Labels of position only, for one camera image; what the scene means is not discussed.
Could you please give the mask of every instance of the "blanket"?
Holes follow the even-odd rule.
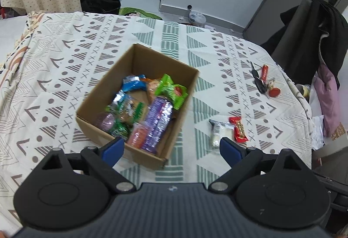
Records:
[[[93,13],[34,13],[0,70],[0,225],[20,227],[13,195],[54,147],[66,153],[94,145],[75,121],[79,104],[120,56],[140,43],[200,70],[189,111],[170,160],[149,170],[121,159],[115,166],[142,182],[204,182],[228,164],[212,152],[209,119],[241,116],[249,141],[265,153],[290,148],[311,164],[310,107],[269,54],[246,40],[161,20]],[[250,63],[269,66],[281,94],[258,92]]]

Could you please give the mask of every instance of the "black jacket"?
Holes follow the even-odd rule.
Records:
[[[261,45],[271,56],[297,7],[281,14],[285,26]],[[291,49],[291,58],[281,64],[285,73],[296,84],[311,84],[319,67],[319,41],[323,32],[329,36],[321,41],[321,54],[329,70],[334,74],[339,88],[338,72],[342,67],[348,49],[348,23],[339,11],[323,0],[312,0],[301,34]]]

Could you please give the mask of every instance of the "purple snack package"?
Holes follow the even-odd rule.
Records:
[[[160,97],[157,97],[152,103],[143,123],[143,125],[147,126],[150,131],[154,130],[157,126],[159,118],[161,117],[163,107],[166,103],[167,100]]]
[[[157,122],[156,127],[154,127],[154,129],[152,129],[149,132],[141,147],[143,150],[148,151],[152,154],[156,154],[156,146],[159,140],[161,139],[163,132],[166,130],[168,126],[168,123],[171,119],[172,111],[173,105],[169,101],[166,101],[161,111],[161,116],[159,118],[159,121]]]

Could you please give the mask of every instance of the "black bag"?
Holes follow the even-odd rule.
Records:
[[[118,14],[120,0],[80,0],[82,11],[100,14]]]

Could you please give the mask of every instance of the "green stripe pattern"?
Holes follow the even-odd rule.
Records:
[[[211,151],[210,137],[196,128],[194,129],[194,137],[196,138],[196,156],[199,160]]]
[[[215,181],[218,178],[219,176],[217,176],[216,174],[197,165],[197,182],[203,182],[206,188],[208,188],[211,182]]]
[[[204,60],[203,58],[195,55],[192,51],[188,51],[189,53],[189,65],[193,67],[201,67],[204,65],[210,64],[209,61]]]
[[[212,87],[215,87],[215,85],[213,85],[212,83],[209,83],[208,81],[205,81],[201,77],[198,77],[196,87],[194,90],[196,92],[199,92],[199,91],[204,91],[204,90],[210,89]]]
[[[195,124],[220,113],[199,99],[193,98],[193,103]]]
[[[120,174],[131,181],[137,188],[140,187],[140,165],[137,164],[133,167],[122,170]]]
[[[154,29],[156,26],[156,19],[145,18],[145,19],[138,20],[137,22],[144,23],[146,26],[149,26],[151,29]]]
[[[171,158],[162,170],[155,172],[155,180],[158,182],[184,181],[182,153],[182,131],[178,134]]]
[[[154,32],[148,32],[148,33],[133,33],[139,41],[141,41],[144,44],[152,45],[152,40],[154,38]]]
[[[204,32],[204,31],[198,27],[186,25],[186,33],[187,34],[198,33],[198,32]]]
[[[179,24],[164,22],[161,53],[174,59],[179,59]]]
[[[206,47],[206,45],[191,38],[190,36],[187,36],[187,48],[188,49],[197,49],[199,47]]]

